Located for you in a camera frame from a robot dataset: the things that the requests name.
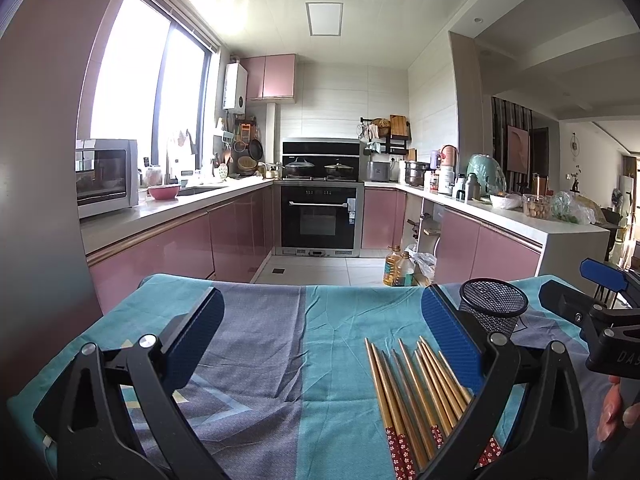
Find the black mesh cup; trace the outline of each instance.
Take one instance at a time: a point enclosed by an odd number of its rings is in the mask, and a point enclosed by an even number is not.
[[[511,337],[518,316],[529,306],[526,295],[511,283],[474,278],[460,286],[460,310],[474,315],[487,331]]]

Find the ceiling light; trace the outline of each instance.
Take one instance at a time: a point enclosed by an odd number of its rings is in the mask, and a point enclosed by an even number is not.
[[[307,2],[306,18],[312,36],[340,36],[342,4],[337,2]]]

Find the countertop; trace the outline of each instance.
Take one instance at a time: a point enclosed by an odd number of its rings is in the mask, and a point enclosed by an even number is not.
[[[112,213],[104,213],[81,220],[80,229],[84,242],[85,254],[93,253],[101,248],[114,244],[124,238],[151,229],[159,224],[186,215],[191,212],[210,207],[218,202],[229,200],[266,186],[272,180],[260,176],[251,176],[241,180],[227,180],[225,187],[190,196],[179,196],[174,200],[154,200],[135,207],[121,209]],[[555,220],[539,220],[527,217],[521,211],[494,209],[491,205],[453,199],[450,196],[431,193],[417,187],[405,186],[397,182],[365,182],[365,187],[382,187],[401,189],[441,204],[450,209],[460,211],[511,231],[523,238],[533,240],[544,246],[550,235],[599,233],[603,229],[594,225],[577,225]]]
[[[178,216],[270,186],[271,179],[249,176],[241,180],[227,179],[222,184],[213,185],[224,187],[196,195],[178,196],[174,200],[154,200],[148,197],[145,203],[135,207],[81,220],[84,254],[93,253]]]
[[[432,193],[428,190],[405,186],[397,182],[365,182],[364,186],[401,189],[407,193],[431,200],[450,209],[455,209],[461,213],[516,233],[523,238],[533,240],[541,245],[545,244],[549,235],[600,233],[603,231],[603,229],[595,225],[579,225],[559,220],[530,218],[522,211],[495,209],[490,204],[480,202],[464,202],[463,200],[456,200],[444,194]]]

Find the microwave oven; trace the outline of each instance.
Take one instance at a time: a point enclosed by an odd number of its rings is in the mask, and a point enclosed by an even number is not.
[[[80,218],[138,205],[139,181],[135,140],[76,140],[76,198]]]

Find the oven handle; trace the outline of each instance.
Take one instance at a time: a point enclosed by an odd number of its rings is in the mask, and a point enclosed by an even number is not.
[[[306,205],[306,206],[322,206],[322,207],[349,207],[349,204],[347,204],[346,202],[344,204],[311,204],[311,203],[307,203],[307,202],[292,202],[291,200],[289,200],[289,205]]]

